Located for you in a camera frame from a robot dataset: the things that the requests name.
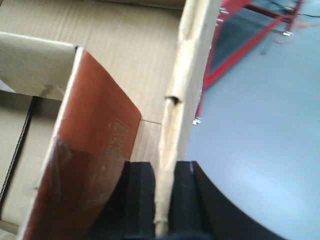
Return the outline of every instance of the black rubber piece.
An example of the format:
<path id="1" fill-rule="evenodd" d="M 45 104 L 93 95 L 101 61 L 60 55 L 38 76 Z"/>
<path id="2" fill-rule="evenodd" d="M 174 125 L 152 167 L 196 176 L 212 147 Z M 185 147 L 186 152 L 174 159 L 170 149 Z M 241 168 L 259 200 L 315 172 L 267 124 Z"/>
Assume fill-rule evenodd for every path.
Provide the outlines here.
<path id="1" fill-rule="evenodd" d="M 170 233 L 203 230 L 193 165 L 189 161 L 176 163 L 168 220 Z"/>
<path id="2" fill-rule="evenodd" d="M 130 164 L 123 239 L 152 239 L 155 235 L 155 175 L 149 162 Z"/>

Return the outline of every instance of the gray floor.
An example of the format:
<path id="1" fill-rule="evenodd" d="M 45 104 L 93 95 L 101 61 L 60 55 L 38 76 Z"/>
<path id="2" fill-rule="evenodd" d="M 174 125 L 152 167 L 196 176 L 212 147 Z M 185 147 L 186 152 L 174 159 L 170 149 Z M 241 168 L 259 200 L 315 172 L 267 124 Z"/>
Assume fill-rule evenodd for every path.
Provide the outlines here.
<path id="1" fill-rule="evenodd" d="M 301 13 L 320 15 L 320 1 L 307 0 Z M 240 13 L 240 19 L 247 15 Z M 198 161 L 234 204 L 273 232 L 317 240 L 320 26 L 294 33 L 291 44 L 277 44 L 276 32 L 269 34 L 207 90 L 202 124 L 193 128 L 186 160 Z"/>

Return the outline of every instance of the red metal rack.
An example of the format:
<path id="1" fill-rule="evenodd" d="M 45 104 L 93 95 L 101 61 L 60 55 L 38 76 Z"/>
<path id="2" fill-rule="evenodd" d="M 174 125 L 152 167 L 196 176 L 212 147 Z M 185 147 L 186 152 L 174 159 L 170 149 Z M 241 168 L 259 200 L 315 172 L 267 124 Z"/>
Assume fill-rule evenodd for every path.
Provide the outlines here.
<path id="1" fill-rule="evenodd" d="M 222 0 L 220 13 L 217 19 L 216 28 L 211 44 L 211 50 L 206 64 L 201 100 L 195 115 L 196 119 L 200 119 L 199 116 L 205 90 L 214 82 L 216 82 L 230 67 L 232 67 L 237 61 L 239 61 L 240 58 L 242 58 L 249 50 L 251 50 L 257 43 L 259 43 L 279 23 L 287 23 L 285 31 L 289 33 L 292 29 L 295 18 L 297 17 L 298 12 L 303 4 L 303 0 L 296 0 L 294 8 L 290 8 L 286 11 L 285 14 L 281 14 L 263 7 L 253 5 L 251 4 L 251 2 L 253 2 L 253 0 Z M 220 36 L 225 21 L 243 8 L 271 17 L 273 18 L 273 20 L 257 35 L 251 38 L 245 45 L 243 45 L 236 53 L 234 53 L 224 63 L 222 63 L 214 72 L 210 72 L 215 46 L 217 44 L 217 40 Z"/>

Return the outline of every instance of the cardboard box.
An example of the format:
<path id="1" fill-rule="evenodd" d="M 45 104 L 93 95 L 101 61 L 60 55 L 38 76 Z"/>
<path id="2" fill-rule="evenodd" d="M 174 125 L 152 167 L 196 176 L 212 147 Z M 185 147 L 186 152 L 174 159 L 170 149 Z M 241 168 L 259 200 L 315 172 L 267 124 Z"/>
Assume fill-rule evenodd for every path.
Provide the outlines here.
<path id="1" fill-rule="evenodd" d="M 219 0 L 187 0 L 182 11 L 183 4 L 180 0 L 3 0 L 0 6 L 1 32 L 83 46 L 138 107 L 142 117 L 130 160 L 151 162 L 156 171 L 155 223 L 162 225 L 161 233 L 166 231 L 175 162 L 186 153 L 220 8 Z M 17 43 L 23 51 L 25 41 Z M 42 84 L 52 75 L 38 67 L 42 60 L 37 59 L 48 51 L 38 48 L 29 57 Z M 60 58 L 55 61 L 61 63 L 61 71 L 54 79 L 66 74 L 68 55 L 66 51 L 65 63 Z M 18 75 L 24 79 L 25 73 L 14 73 Z M 3 72 L 0 80 L 6 82 Z M 13 90 L 20 86 L 6 85 Z M 53 99 L 64 95 L 61 83 L 50 89 Z"/>

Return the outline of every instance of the black strap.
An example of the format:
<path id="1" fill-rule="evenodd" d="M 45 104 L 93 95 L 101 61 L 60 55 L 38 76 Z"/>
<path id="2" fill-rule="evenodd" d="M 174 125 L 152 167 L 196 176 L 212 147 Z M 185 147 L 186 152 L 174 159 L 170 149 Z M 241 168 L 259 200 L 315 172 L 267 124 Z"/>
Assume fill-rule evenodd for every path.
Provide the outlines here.
<path id="1" fill-rule="evenodd" d="M 28 132 L 28 129 L 30 126 L 30 122 L 31 122 L 31 118 L 32 118 L 32 114 L 33 114 L 33 110 L 34 110 L 34 106 L 35 106 L 37 98 L 38 97 L 36 97 L 36 96 L 32 97 L 28 112 L 27 112 L 25 120 L 24 120 L 24 124 L 22 127 L 22 131 L 21 131 L 19 140 L 16 144 L 14 154 L 12 156 L 12 159 L 11 159 L 11 162 L 10 162 L 10 165 L 8 168 L 8 172 L 6 173 L 4 183 L 1 188 L 1 192 L 0 192 L 0 219 L 1 219 L 1 215 L 2 215 L 3 205 L 4 205 L 4 202 L 6 199 L 6 195 L 9 190 L 10 183 L 11 183 L 12 178 L 14 176 L 15 169 L 17 167 L 17 163 L 18 163 L 18 160 L 20 158 L 20 155 L 21 155 L 24 143 L 25 143 L 25 139 L 26 139 L 27 132 Z"/>

